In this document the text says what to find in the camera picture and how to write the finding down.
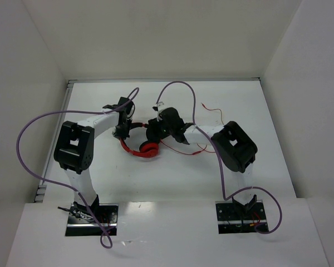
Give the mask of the red black headphones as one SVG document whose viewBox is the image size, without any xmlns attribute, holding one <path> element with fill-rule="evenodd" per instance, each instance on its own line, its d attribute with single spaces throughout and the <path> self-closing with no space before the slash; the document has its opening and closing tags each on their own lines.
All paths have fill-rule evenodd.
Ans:
<svg viewBox="0 0 334 267">
<path fill-rule="evenodd" d="M 142 157 L 145 159 L 150 159 L 158 155 L 159 153 L 159 144 L 157 142 L 152 141 L 145 141 L 143 142 L 140 147 L 139 151 L 131 150 L 123 139 L 120 139 L 120 144 L 122 148 L 129 154 L 133 156 Z"/>
</svg>

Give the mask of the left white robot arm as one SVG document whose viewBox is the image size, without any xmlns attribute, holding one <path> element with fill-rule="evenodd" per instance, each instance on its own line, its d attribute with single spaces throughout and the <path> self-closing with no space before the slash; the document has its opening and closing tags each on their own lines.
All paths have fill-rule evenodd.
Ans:
<svg viewBox="0 0 334 267">
<path fill-rule="evenodd" d="M 62 124 L 53 158 L 64 169 L 70 186 L 76 189 L 71 213 L 77 218 L 92 222 L 101 215 L 99 196 L 89 171 L 94 158 L 95 138 L 109 129 L 117 139 L 129 137 L 134 109 L 131 99 L 121 97 L 117 104 L 104 106 L 101 115 Z"/>
</svg>

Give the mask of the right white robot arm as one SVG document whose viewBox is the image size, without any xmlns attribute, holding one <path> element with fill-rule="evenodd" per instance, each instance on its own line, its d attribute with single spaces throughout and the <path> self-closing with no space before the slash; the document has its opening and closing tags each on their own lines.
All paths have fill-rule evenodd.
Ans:
<svg viewBox="0 0 334 267">
<path fill-rule="evenodd" d="M 238 189 L 246 188 L 232 197 L 234 215 L 241 221 L 245 220 L 257 202 L 257 196 L 250 189 L 253 163 L 258 152 L 256 144 L 234 121 L 219 126 L 197 126 L 184 122 L 173 107 L 154 109 L 158 115 L 148 121 L 148 140 L 160 142 L 171 136 L 180 144 L 211 145 L 218 160 L 236 179 Z"/>
</svg>

